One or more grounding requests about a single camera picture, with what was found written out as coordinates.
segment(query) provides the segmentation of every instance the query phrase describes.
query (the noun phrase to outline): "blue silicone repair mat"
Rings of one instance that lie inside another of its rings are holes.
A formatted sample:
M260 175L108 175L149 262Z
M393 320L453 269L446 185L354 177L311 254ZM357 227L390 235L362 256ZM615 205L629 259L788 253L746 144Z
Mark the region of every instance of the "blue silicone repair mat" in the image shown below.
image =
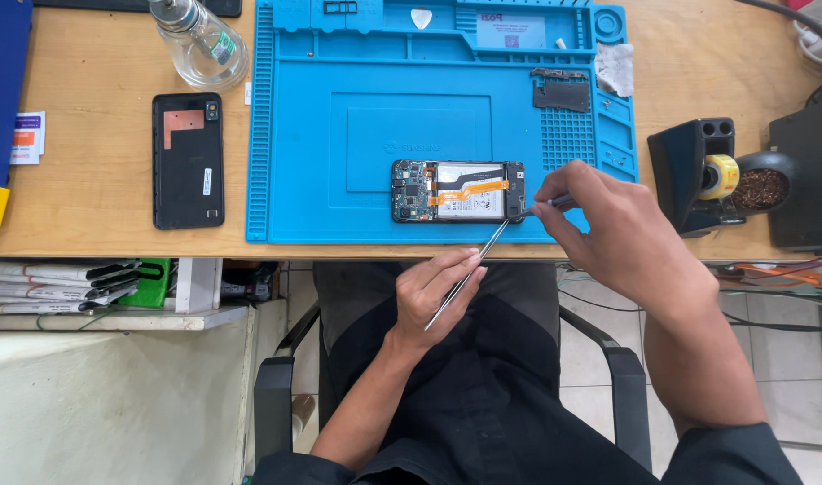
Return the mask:
M414 8L431 12L425 28L415 26ZM593 69L597 42L626 42L621 7L258 0L255 10L250 243L480 243L492 235L498 223L396 223L390 170L398 159L521 161L529 200L546 173L575 158L637 182L632 100L597 89ZM532 76L537 67L586 78ZM588 82L590 110L535 108L534 80ZM581 211L567 218L588 230ZM528 217L501 242L551 237Z

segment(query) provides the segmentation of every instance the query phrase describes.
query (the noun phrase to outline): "phone battery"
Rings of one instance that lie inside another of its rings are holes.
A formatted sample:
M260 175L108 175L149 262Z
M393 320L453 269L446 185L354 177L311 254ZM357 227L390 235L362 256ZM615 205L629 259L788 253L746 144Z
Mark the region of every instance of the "phone battery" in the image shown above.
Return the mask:
M473 185L504 180L503 166L494 164L440 162L437 168L435 195L461 193ZM504 191L473 193L467 200L448 200L438 207L438 219L504 218Z

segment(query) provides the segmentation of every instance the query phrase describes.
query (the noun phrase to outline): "sim tray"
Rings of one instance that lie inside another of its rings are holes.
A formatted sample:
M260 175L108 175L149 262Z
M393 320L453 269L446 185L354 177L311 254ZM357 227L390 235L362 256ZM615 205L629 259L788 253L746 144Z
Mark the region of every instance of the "sim tray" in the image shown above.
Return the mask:
M536 108L566 108L587 113L590 110L588 83L546 81L537 87L533 81L533 105Z
M353 0L324 2L324 13L326 14L356 14L357 5Z

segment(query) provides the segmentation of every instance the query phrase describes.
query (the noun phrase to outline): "person's right hand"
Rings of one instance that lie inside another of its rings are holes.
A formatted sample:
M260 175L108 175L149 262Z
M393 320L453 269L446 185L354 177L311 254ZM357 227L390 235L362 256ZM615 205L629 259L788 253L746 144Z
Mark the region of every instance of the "person's right hand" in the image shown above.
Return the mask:
M576 205L545 203L566 193L584 210L589 233L563 215ZM534 215L569 259L657 318L688 317L717 304L718 281L689 252L646 186L572 160L549 173L534 200Z

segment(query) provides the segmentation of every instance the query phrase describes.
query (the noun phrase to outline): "white cloth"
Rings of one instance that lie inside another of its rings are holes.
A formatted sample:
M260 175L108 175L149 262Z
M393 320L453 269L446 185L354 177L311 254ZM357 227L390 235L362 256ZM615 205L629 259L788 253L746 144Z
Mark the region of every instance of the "white cloth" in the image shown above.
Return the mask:
M632 44L596 44L596 85L599 89L617 93L620 97L630 97L635 93L632 52Z

